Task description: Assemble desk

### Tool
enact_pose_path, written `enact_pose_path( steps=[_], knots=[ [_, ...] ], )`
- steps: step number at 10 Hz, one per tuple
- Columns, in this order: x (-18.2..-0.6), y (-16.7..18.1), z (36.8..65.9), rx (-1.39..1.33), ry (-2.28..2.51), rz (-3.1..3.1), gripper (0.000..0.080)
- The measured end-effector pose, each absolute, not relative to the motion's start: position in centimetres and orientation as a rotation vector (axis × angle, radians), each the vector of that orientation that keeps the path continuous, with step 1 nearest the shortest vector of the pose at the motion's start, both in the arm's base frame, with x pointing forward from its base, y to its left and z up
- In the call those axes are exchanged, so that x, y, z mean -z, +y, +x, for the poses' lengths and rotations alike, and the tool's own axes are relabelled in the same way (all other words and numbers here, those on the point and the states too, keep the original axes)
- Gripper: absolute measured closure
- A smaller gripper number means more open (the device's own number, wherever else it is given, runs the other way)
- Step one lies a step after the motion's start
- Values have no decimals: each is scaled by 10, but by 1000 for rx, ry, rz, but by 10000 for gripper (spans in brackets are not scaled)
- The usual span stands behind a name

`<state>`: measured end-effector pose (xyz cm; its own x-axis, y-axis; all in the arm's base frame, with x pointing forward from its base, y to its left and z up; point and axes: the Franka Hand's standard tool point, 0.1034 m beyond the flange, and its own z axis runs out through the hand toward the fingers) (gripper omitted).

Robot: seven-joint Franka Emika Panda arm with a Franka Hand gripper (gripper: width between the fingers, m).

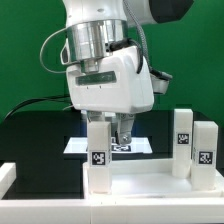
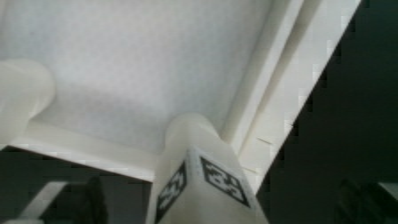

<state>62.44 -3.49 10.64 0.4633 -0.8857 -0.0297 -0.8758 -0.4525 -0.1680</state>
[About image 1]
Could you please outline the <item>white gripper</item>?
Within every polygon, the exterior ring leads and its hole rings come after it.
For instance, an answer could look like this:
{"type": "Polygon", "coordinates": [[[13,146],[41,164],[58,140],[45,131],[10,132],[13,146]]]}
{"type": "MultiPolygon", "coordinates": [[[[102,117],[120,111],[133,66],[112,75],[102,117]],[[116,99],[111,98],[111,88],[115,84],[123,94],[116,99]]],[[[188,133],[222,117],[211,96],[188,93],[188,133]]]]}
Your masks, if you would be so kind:
{"type": "Polygon", "coordinates": [[[96,73],[82,73],[80,65],[70,66],[66,71],[72,104],[77,110],[88,111],[89,123],[103,121],[102,112],[117,113],[115,139],[118,145],[131,143],[134,114],[150,111],[154,104],[146,60],[139,74],[137,67],[137,47],[131,46],[99,60],[96,73]]]}

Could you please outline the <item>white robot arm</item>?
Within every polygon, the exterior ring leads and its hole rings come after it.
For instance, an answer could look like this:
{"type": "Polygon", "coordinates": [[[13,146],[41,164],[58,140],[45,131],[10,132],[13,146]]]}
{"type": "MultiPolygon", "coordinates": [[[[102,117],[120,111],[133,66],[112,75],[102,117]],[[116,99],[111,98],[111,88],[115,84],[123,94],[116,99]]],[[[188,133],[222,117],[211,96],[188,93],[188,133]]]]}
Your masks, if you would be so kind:
{"type": "Polygon", "coordinates": [[[144,24],[182,19],[194,0],[63,0],[66,42],[61,52],[72,104],[112,112],[120,144],[131,141],[134,116],[152,109],[170,74],[151,67],[144,24]]]}

